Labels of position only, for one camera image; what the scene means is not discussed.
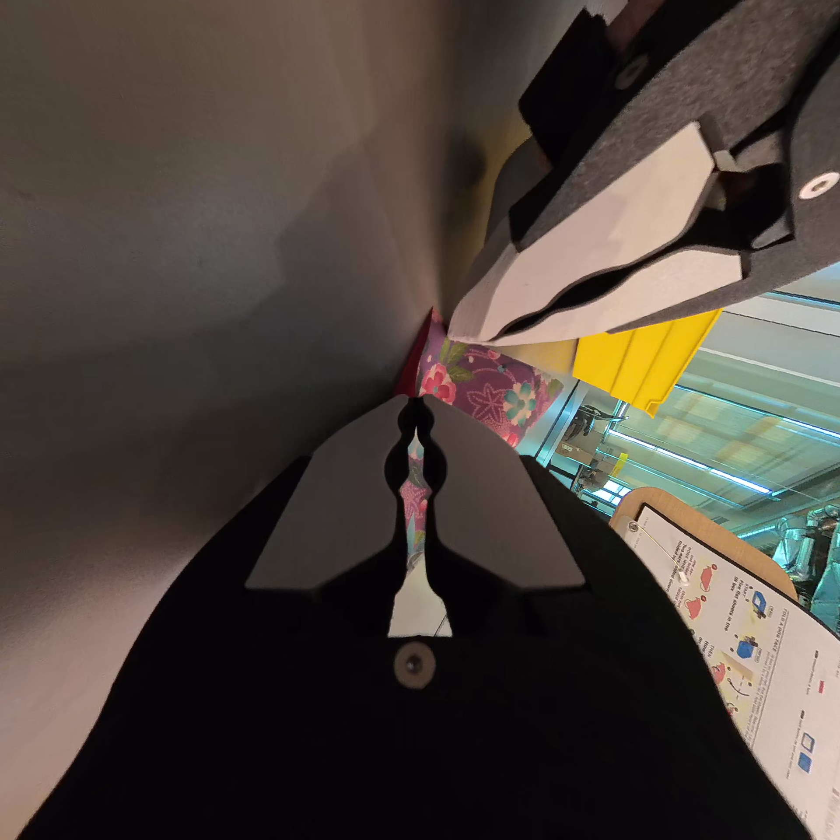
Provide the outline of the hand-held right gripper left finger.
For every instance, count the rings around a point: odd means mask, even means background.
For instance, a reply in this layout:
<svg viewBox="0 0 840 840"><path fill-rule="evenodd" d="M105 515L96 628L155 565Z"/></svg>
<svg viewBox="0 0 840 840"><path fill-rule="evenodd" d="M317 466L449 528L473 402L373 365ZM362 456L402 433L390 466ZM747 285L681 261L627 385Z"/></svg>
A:
<svg viewBox="0 0 840 840"><path fill-rule="evenodd" d="M369 564L372 584L397 593L406 577L401 478L389 458L406 456L410 398L398 395L332 434L311 455L255 562L253 592L315 592Z"/></svg>

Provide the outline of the wooden clipboard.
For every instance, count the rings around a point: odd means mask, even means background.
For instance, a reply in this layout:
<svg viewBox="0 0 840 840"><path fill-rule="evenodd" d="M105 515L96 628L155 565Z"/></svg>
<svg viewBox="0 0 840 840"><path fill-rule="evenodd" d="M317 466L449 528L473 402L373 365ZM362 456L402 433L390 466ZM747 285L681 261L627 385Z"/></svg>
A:
<svg viewBox="0 0 840 840"><path fill-rule="evenodd" d="M609 521L610 528L623 536L629 521L635 520L643 507L654 509L709 549L771 585L794 603L798 602L793 582L777 563L665 490L655 487L631 490L618 504Z"/></svg>

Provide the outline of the cluttered metal shelf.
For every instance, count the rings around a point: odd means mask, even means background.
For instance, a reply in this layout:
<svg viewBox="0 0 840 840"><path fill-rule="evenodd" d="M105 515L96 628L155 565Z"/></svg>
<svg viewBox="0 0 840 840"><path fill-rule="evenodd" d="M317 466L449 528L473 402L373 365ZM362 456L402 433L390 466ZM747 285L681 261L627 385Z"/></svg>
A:
<svg viewBox="0 0 840 840"><path fill-rule="evenodd" d="M628 493L616 481L628 456L608 438L627 419L629 408L625 401L618 401L611 412L582 404L555 450L576 465L570 490L592 507L614 510Z"/></svg>

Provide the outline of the silver foil duct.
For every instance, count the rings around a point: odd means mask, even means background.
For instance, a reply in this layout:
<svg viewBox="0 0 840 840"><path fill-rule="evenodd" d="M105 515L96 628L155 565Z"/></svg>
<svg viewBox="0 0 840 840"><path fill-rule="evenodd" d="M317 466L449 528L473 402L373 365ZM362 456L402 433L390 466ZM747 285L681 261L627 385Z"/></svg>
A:
<svg viewBox="0 0 840 840"><path fill-rule="evenodd" d="M792 582L800 607L839 635L839 506L777 521L773 561Z"/></svg>

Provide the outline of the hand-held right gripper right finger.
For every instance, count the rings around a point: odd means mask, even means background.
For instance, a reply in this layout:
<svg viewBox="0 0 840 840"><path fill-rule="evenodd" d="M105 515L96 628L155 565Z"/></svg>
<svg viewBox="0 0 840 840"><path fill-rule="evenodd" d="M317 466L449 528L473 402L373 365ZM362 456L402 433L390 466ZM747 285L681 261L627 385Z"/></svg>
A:
<svg viewBox="0 0 840 840"><path fill-rule="evenodd" d="M436 591L469 574L520 592L581 589L585 576L516 450L435 397L420 406L431 492L425 556Z"/></svg>

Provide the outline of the purple floral origami paper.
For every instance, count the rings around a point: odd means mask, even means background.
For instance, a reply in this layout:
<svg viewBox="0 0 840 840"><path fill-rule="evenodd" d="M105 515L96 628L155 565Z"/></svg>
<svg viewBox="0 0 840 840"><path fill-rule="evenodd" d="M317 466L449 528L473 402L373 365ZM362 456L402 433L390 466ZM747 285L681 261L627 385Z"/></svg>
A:
<svg viewBox="0 0 840 840"><path fill-rule="evenodd" d="M545 414L563 386L525 363L479 345L452 343L435 310L418 334L397 392L434 396L488 427L511 447ZM432 492L424 477L424 448L415 437L408 448L408 477L401 487L411 577L435 570L425 554L427 505Z"/></svg>

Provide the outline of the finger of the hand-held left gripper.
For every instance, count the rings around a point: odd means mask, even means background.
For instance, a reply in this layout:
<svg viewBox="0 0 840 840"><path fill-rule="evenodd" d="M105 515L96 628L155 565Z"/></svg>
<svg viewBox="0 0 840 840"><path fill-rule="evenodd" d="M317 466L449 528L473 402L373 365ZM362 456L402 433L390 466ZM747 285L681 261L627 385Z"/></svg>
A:
<svg viewBox="0 0 840 840"><path fill-rule="evenodd" d="M618 330L740 282L744 257L724 249L678 249L641 266L587 277L550 304L511 322L496 346L572 340Z"/></svg>
<svg viewBox="0 0 840 840"><path fill-rule="evenodd" d="M494 340L583 281L675 242L715 171L714 153L693 121L531 245L516 245L510 219L502 218L469 270L471 287L451 315L448 336Z"/></svg>

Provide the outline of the yellow plastic tray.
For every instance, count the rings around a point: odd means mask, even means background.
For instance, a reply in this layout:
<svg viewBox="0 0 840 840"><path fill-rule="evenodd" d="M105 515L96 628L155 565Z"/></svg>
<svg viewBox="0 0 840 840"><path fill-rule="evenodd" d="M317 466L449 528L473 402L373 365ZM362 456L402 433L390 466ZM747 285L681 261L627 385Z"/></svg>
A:
<svg viewBox="0 0 840 840"><path fill-rule="evenodd" d="M631 331L503 348L552 375L572 375L649 417L667 401L722 310Z"/></svg>

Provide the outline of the printed instruction sheet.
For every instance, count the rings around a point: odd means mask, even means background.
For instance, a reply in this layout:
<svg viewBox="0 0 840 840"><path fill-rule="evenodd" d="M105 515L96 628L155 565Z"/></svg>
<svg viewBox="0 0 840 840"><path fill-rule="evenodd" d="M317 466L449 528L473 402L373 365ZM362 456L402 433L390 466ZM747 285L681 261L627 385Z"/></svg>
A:
<svg viewBox="0 0 840 840"><path fill-rule="evenodd" d="M729 719L810 838L839 838L839 642L648 505L617 520L693 636Z"/></svg>

